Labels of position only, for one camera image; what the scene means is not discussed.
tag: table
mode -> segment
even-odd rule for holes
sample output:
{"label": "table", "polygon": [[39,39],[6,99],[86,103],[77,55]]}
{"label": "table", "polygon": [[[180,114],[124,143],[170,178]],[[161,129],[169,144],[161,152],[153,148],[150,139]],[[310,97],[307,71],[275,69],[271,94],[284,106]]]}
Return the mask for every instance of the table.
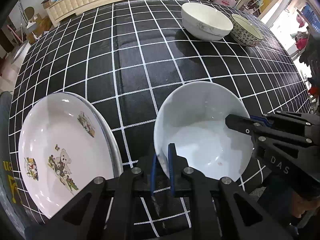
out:
{"label": "table", "polygon": [[[303,81],[290,56],[256,17],[207,1],[227,16],[255,23],[264,40],[255,48],[230,36],[205,42],[181,22],[190,0],[129,0],[106,5],[61,23],[31,46],[22,64],[9,119],[13,174],[26,212],[34,223],[47,218],[32,201],[18,165],[23,120],[42,97],[70,91],[87,98],[105,117],[121,151],[124,169],[153,149],[153,127],[165,98],[192,81],[218,83],[246,106],[250,115],[275,110],[308,113]],[[237,183],[251,192],[270,173],[252,159]],[[147,239],[191,226],[188,198],[170,197],[169,181],[158,165],[154,199],[137,199],[134,238]]]}

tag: teddy bear print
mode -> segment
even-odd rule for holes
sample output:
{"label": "teddy bear print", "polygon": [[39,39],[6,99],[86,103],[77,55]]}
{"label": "teddy bear print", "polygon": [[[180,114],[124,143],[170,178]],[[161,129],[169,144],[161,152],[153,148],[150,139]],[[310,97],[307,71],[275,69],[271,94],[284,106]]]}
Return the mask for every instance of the teddy bear print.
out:
{"label": "teddy bear print", "polygon": [[[60,147],[58,147],[57,144],[55,150],[57,152],[60,150]],[[59,156],[54,157],[51,155],[49,157],[49,167],[54,170],[56,177],[59,178],[61,183],[63,183],[72,194],[74,194],[73,190],[78,190],[78,187],[74,184],[72,178],[69,176],[72,174],[72,172],[70,171],[68,164],[71,164],[71,158],[65,149],[61,150]]]}

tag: metal screw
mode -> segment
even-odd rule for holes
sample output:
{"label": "metal screw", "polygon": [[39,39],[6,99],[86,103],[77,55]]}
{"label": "metal screw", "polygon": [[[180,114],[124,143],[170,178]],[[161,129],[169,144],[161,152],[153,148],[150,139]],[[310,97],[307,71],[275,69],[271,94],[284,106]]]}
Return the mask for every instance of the metal screw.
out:
{"label": "metal screw", "polygon": [[103,182],[103,177],[96,177],[94,178],[93,182],[95,184],[101,184]]}
{"label": "metal screw", "polygon": [[183,171],[184,171],[186,174],[191,174],[191,173],[193,173],[193,168],[191,168],[191,167],[185,167],[185,168],[183,169]]}
{"label": "metal screw", "polygon": [[229,177],[223,177],[221,179],[221,181],[222,181],[223,184],[228,185],[228,184],[230,184],[232,182],[232,179],[230,179]]}
{"label": "metal screw", "polygon": [[141,169],[139,167],[134,167],[131,169],[131,172],[133,174],[139,174],[141,172]]}

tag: cartoon illustration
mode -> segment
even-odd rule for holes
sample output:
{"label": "cartoon illustration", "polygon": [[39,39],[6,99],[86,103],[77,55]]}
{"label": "cartoon illustration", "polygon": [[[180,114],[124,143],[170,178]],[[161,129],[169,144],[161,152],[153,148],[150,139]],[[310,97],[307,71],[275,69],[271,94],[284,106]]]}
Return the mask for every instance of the cartoon illustration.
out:
{"label": "cartoon illustration", "polygon": [[[60,147],[56,144],[55,150],[58,152],[60,150]],[[69,176],[72,174],[70,171],[70,168],[68,167],[68,164],[71,163],[71,159],[69,155],[67,154],[65,149],[62,149],[60,152],[60,155],[57,157],[54,157],[51,155],[49,157],[48,165],[49,167],[55,172],[55,175],[63,185],[66,186],[66,188],[74,195],[74,190],[79,190],[76,184],[74,184],[72,178]]]}
{"label": "cartoon illustration", "polygon": [[230,5],[227,0],[222,0],[221,2],[222,2],[224,5]]}
{"label": "cartoon illustration", "polygon": [[33,158],[24,158],[25,160],[25,169],[28,177],[33,178],[34,180],[39,180],[38,169],[36,161]]}
{"label": "cartoon illustration", "polygon": [[82,124],[83,128],[87,131],[88,134],[90,134],[92,137],[94,137],[94,127],[91,124],[91,121],[89,117],[87,117],[84,112],[80,112],[78,115],[78,121],[80,124]]}

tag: floor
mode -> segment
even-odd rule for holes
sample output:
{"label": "floor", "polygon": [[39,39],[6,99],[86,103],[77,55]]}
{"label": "floor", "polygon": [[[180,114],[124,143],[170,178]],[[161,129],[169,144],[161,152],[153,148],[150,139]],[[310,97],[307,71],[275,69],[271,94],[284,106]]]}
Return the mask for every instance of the floor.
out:
{"label": "floor", "polygon": [[0,92],[10,91],[13,93],[14,85],[16,83],[20,68],[11,64],[12,54],[10,53],[4,61],[0,70],[2,76],[0,77]]}

